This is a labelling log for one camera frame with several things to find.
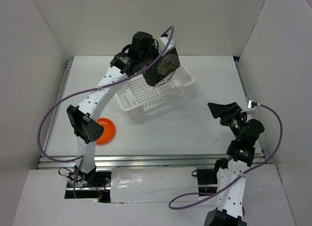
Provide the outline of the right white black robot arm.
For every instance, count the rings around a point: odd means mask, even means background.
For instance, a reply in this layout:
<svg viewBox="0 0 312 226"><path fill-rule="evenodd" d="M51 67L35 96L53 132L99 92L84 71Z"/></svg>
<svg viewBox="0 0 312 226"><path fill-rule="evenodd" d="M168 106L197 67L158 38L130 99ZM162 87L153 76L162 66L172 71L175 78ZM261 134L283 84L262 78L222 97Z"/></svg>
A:
<svg viewBox="0 0 312 226"><path fill-rule="evenodd" d="M217 182L215 209L208 212L206 226L245 226L243 220L243 196L248 170L254 160L255 143L264 132L263 124L256 119L247 119L247 114L237 103L208 103L213 118L222 126L231 129L235 139L230 142L228 158L216 161L212 177Z"/></svg>

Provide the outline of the white round sunburst plate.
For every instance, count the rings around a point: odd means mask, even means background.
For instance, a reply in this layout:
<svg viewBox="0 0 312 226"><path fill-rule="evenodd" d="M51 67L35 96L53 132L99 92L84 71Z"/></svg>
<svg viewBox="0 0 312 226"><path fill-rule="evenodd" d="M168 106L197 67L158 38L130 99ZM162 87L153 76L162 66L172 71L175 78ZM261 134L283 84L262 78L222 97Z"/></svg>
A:
<svg viewBox="0 0 312 226"><path fill-rule="evenodd" d="M170 77L167 79L167 81L170 81L170 80L173 78L173 76L174 76L175 73L176 73L176 70L174 70L174 71L172 72L172 74L171 74Z"/></svg>

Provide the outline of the black square floral plate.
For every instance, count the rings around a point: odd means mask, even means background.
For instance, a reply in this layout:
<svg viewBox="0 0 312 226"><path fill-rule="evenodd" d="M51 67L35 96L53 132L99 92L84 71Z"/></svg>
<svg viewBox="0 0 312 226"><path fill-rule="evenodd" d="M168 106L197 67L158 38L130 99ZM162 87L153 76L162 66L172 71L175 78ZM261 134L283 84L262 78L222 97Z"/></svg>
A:
<svg viewBox="0 0 312 226"><path fill-rule="evenodd" d="M143 73L145 82L154 87L165 77L169 76L175 70L180 67L179 56L176 47L169 50L164 56L162 56L157 63L155 63L150 69Z"/></svg>

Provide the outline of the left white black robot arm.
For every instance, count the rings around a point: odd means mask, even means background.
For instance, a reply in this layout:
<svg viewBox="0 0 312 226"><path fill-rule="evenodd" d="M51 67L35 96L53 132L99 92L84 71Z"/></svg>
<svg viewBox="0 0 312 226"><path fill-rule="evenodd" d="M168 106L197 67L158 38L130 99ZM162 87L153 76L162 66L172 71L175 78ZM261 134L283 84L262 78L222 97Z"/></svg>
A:
<svg viewBox="0 0 312 226"><path fill-rule="evenodd" d="M96 180L96 141L104 132L98 123L102 111L129 77L154 65L161 58L165 47L160 44L159 40L146 32L134 34L131 44L114 56L97 88L77 106L67 108L70 124L77 137L78 155L82 157L76 162L75 173L84 186L91 186Z"/></svg>

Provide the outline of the orange round plate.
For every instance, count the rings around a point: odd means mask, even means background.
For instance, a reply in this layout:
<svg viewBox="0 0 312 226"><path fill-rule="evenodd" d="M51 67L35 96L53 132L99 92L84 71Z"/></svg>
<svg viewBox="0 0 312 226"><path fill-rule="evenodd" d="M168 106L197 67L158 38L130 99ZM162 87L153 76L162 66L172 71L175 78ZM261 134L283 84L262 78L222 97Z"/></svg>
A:
<svg viewBox="0 0 312 226"><path fill-rule="evenodd" d="M97 145L105 145L111 142L116 134L114 123L108 118L99 118L97 121L103 128L103 134L97 140Z"/></svg>

